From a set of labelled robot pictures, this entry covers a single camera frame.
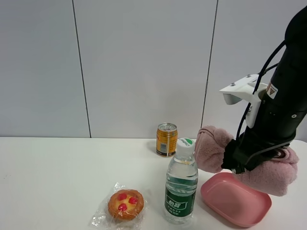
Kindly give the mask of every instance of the red cherry topping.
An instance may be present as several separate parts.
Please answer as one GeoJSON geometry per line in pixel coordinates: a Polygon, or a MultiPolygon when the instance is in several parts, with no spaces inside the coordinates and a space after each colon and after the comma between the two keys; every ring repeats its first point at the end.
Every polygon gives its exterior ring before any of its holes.
{"type": "Polygon", "coordinates": [[[129,203],[130,204],[136,204],[138,202],[138,199],[136,197],[130,197],[129,203]]]}
{"type": "Polygon", "coordinates": [[[127,198],[127,194],[125,194],[125,193],[121,193],[121,194],[119,194],[118,197],[117,197],[118,200],[124,200],[124,199],[126,199],[126,198],[127,198]]]}
{"type": "Polygon", "coordinates": [[[120,211],[125,211],[125,210],[127,210],[127,205],[126,205],[126,204],[120,204],[119,207],[118,207],[118,209],[119,209],[120,211]]]}

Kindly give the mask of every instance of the plastic water bottle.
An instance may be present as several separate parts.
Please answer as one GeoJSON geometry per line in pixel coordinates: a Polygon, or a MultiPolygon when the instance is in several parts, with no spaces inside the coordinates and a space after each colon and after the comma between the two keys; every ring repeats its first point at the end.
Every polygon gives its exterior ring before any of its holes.
{"type": "Polygon", "coordinates": [[[176,155],[166,173],[165,215],[172,223],[188,222],[192,216],[198,169],[194,159],[195,143],[188,138],[177,140],[176,155]]]}

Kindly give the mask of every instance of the gold can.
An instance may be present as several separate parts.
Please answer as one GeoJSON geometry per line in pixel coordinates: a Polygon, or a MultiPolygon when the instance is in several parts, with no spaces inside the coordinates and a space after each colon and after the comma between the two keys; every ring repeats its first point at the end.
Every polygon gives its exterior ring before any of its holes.
{"type": "Polygon", "coordinates": [[[178,138],[177,126],[171,123],[162,123],[157,130],[157,154],[162,157],[171,157],[176,153],[178,138]]]}

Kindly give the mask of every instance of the white bottle cap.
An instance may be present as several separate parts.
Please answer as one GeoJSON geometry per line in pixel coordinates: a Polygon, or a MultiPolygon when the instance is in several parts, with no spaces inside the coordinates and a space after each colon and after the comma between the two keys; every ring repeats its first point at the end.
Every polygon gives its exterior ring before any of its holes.
{"type": "Polygon", "coordinates": [[[193,155],[195,143],[188,138],[179,138],[176,144],[176,154],[178,155],[193,155]]]}

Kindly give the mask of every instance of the green bottle label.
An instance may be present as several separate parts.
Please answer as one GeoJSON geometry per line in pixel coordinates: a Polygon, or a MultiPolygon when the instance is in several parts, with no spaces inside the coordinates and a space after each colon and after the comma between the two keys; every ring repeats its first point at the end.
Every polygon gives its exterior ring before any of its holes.
{"type": "Polygon", "coordinates": [[[176,217],[185,217],[193,211],[195,193],[188,196],[178,196],[172,194],[165,188],[165,208],[176,217]]]}

